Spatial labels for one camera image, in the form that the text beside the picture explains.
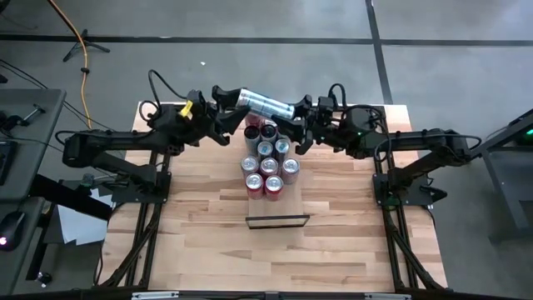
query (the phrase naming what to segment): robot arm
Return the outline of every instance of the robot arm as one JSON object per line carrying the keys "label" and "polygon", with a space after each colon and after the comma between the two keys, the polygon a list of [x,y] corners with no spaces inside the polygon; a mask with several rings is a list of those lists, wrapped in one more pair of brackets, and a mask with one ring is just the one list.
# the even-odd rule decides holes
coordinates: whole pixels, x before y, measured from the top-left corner
{"label": "robot arm", "polygon": [[[224,92],[219,87],[214,87],[212,97],[223,99],[227,106],[239,107],[243,103],[242,93],[239,91],[242,89]],[[379,158],[379,153],[382,152],[390,156],[394,151],[430,150],[431,153],[406,167],[394,167],[387,171],[387,179],[384,180],[386,190],[398,196],[405,193],[420,176],[444,166],[462,166],[468,163],[473,157],[466,139],[477,138],[481,141],[478,137],[463,136],[452,130],[388,132],[383,112],[369,105],[344,106],[341,118],[337,118],[334,112],[339,111],[339,105],[331,89],[328,97],[318,98],[316,106],[309,95],[292,105],[294,114],[291,118],[271,113],[273,109],[265,109],[276,106],[276,103],[278,101],[273,99],[246,100],[253,112],[268,111],[270,114],[263,117],[270,118],[277,124],[280,133],[299,144],[296,146],[296,154],[305,154],[313,143],[325,143],[334,152],[345,151],[346,155],[355,159],[369,157],[378,162],[382,161]]]}
{"label": "robot arm", "polygon": [[217,104],[207,102],[199,91],[187,94],[185,107],[162,104],[149,115],[149,132],[82,131],[65,140],[62,161],[72,168],[95,167],[127,175],[137,184],[153,188],[157,171],[153,165],[138,166],[115,157],[108,150],[151,150],[160,154],[177,156],[184,145],[198,147],[204,137],[222,146],[230,142],[249,107],[239,107],[231,112],[219,111]]}

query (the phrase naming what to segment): stack of cans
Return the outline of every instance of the stack of cans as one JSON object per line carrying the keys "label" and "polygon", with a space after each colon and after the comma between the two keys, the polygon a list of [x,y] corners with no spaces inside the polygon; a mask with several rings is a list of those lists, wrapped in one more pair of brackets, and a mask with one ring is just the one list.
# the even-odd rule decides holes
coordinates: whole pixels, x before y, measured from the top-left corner
{"label": "stack of cans", "polygon": [[300,163],[288,157],[291,149],[289,138],[279,134],[273,121],[259,118],[247,117],[250,122],[247,121],[244,136],[248,156],[242,159],[241,170],[248,197],[277,201],[283,186],[296,182]]}

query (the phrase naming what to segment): silver soda can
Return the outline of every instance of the silver soda can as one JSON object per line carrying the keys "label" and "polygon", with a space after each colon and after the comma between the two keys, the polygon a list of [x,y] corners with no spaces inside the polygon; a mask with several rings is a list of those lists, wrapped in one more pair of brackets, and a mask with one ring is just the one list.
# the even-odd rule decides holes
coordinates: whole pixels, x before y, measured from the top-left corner
{"label": "silver soda can", "polygon": [[237,99],[237,107],[241,106],[248,106],[250,113],[265,118],[271,118],[272,115],[288,119],[294,117],[294,106],[270,99],[245,88],[241,89]]}
{"label": "silver soda can", "polygon": [[291,147],[291,144],[288,140],[280,139],[276,142],[276,160],[278,163],[283,163],[287,159],[287,155],[289,154],[289,148]]}
{"label": "silver soda can", "polygon": [[286,139],[287,141],[291,141],[291,139],[287,135],[282,134],[280,132],[279,128],[277,127],[276,122],[274,122],[272,120],[269,120],[269,119],[265,119],[264,122],[263,122],[263,126],[265,126],[265,125],[272,125],[273,127],[275,127],[277,129],[277,139],[278,140]]}
{"label": "silver soda can", "polygon": [[293,184],[298,179],[300,163],[296,159],[286,159],[281,165],[281,179],[286,184]]}
{"label": "silver soda can", "polygon": [[261,162],[261,166],[260,166],[260,172],[261,172],[261,175],[264,177],[264,178],[268,178],[269,176],[272,176],[272,175],[277,175],[277,161],[276,159],[274,158],[265,158],[262,162]]}
{"label": "silver soda can", "polygon": [[260,142],[257,145],[257,156],[259,161],[262,162],[265,158],[271,158],[274,152],[274,146],[269,142]]}
{"label": "silver soda can", "polygon": [[259,170],[259,162],[253,156],[245,157],[241,161],[241,170],[242,174],[244,174],[244,178],[247,178],[248,175],[257,173]]}
{"label": "silver soda can", "polygon": [[261,141],[269,142],[272,145],[276,143],[277,129],[272,125],[265,125],[261,127]]}
{"label": "silver soda can", "polygon": [[259,174],[250,174],[247,177],[248,197],[257,200],[263,197],[263,178]]}
{"label": "silver soda can", "polygon": [[247,143],[248,155],[257,156],[257,145],[261,141],[261,131],[257,126],[248,126],[244,129],[244,140]]}
{"label": "silver soda can", "polygon": [[265,181],[265,195],[270,201],[277,201],[280,199],[281,191],[283,190],[283,180],[279,176],[270,176]]}

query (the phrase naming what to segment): white paper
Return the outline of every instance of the white paper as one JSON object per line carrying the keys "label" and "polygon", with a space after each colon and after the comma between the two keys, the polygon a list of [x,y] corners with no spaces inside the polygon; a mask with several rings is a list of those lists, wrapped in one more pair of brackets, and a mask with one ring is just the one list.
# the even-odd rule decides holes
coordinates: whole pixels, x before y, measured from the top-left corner
{"label": "white paper", "polygon": [[[100,197],[98,189],[91,190],[91,198],[111,207],[112,195]],[[59,206],[59,220],[63,241],[69,243],[76,240],[76,245],[102,241],[106,237],[107,222],[96,217],[76,212],[70,208]]]}

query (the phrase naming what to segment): computer mouse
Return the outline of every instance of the computer mouse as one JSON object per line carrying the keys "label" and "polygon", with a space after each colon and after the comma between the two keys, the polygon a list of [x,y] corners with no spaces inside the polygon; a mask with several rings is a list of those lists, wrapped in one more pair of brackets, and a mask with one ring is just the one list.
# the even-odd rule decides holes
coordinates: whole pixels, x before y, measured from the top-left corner
{"label": "computer mouse", "polygon": [[0,222],[0,250],[12,251],[22,240],[24,228],[24,212],[10,212]]}

